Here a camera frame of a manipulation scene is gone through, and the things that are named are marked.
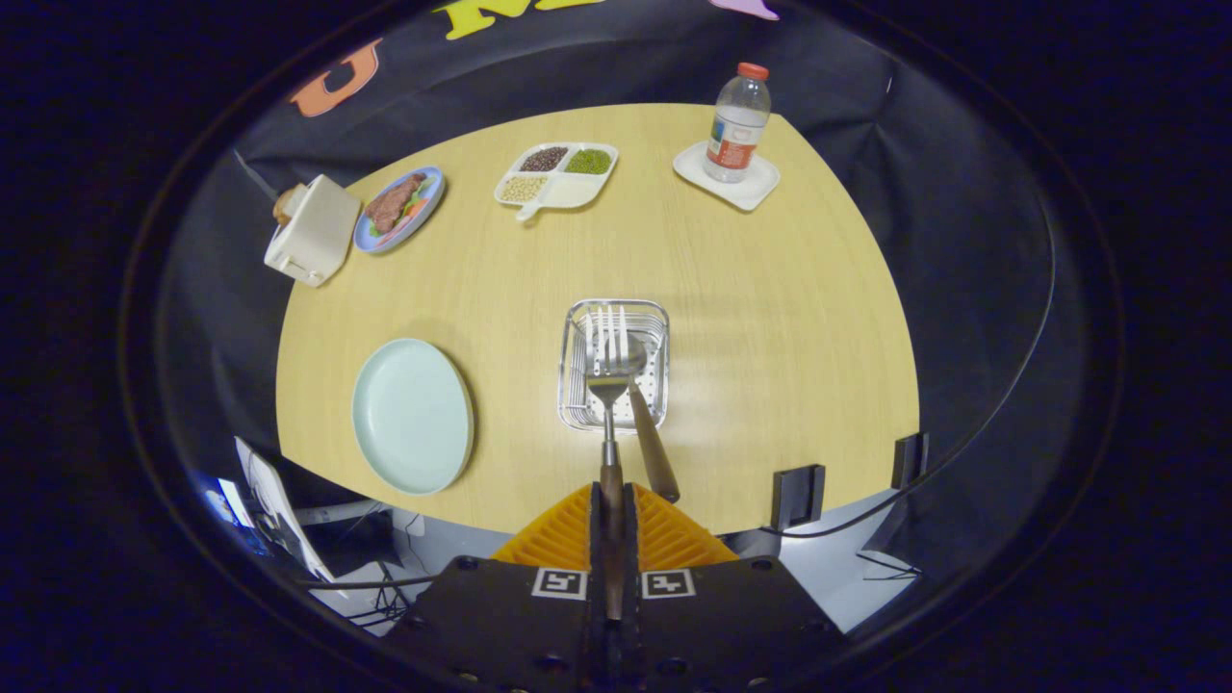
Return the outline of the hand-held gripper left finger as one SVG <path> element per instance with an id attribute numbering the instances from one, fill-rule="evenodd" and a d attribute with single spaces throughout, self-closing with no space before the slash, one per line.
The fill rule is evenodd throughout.
<path id="1" fill-rule="evenodd" d="M 455 557 L 415 598 L 386 642 L 462 689 L 599 689 L 610 679 L 602 499 L 582 496 L 586 568 Z"/>

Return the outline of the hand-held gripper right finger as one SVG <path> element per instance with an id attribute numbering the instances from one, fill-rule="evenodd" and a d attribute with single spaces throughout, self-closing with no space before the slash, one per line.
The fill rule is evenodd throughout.
<path id="1" fill-rule="evenodd" d="M 621 684 L 791 689 L 848 639 L 775 556 L 736 557 L 676 507 L 623 490 Z"/>

